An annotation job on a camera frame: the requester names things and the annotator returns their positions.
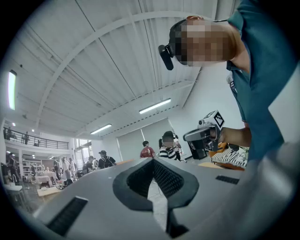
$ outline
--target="ceiling light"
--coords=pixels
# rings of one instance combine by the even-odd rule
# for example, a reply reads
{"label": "ceiling light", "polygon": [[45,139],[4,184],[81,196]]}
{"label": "ceiling light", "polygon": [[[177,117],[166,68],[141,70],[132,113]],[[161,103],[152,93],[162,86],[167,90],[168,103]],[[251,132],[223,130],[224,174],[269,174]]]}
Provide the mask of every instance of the ceiling light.
{"label": "ceiling light", "polygon": [[102,130],[104,130],[104,129],[106,129],[106,128],[109,128],[109,127],[111,127],[112,125],[111,124],[107,124],[106,126],[104,126],[104,127],[102,127],[102,128],[99,128],[98,130],[96,130],[96,131],[94,131],[94,132],[91,132],[90,134],[96,134],[96,133],[98,133],[98,132],[100,132],[100,131],[102,131]]}
{"label": "ceiling light", "polygon": [[15,77],[17,73],[13,70],[10,70],[8,73],[8,104],[9,108],[15,109]]}
{"label": "ceiling light", "polygon": [[160,103],[156,103],[156,104],[154,104],[154,105],[152,105],[152,106],[150,106],[150,107],[147,107],[147,108],[144,108],[144,109],[140,110],[139,113],[140,113],[140,114],[145,113],[145,112],[150,111],[150,110],[152,110],[152,109],[154,109],[154,108],[160,107],[161,105],[167,104],[167,103],[169,103],[170,101],[171,101],[171,99],[168,98],[167,100],[164,100],[164,101],[162,101],[162,102],[160,102]]}

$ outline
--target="person's hand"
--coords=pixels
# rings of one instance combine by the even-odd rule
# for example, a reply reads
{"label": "person's hand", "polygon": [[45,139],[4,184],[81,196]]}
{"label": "person's hand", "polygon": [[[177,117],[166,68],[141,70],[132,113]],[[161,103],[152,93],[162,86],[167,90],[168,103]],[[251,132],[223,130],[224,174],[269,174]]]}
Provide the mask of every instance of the person's hand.
{"label": "person's hand", "polygon": [[[224,142],[224,139],[225,139],[224,129],[225,128],[223,128],[222,131],[221,131],[221,136],[218,139],[218,143]],[[210,138],[211,138],[211,140],[214,140],[216,138],[216,134],[217,133],[216,133],[216,131],[214,129],[210,130]]]}

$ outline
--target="striped shirt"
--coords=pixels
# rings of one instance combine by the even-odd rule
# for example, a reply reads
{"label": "striped shirt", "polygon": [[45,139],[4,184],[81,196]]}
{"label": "striped shirt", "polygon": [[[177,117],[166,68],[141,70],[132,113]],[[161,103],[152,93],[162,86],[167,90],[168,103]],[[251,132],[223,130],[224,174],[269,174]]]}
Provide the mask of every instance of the striped shirt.
{"label": "striped shirt", "polygon": [[172,148],[166,148],[166,147],[161,147],[159,150],[159,155],[160,158],[167,158],[167,159],[172,159],[172,160],[177,160],[176,158],[176,153]]}

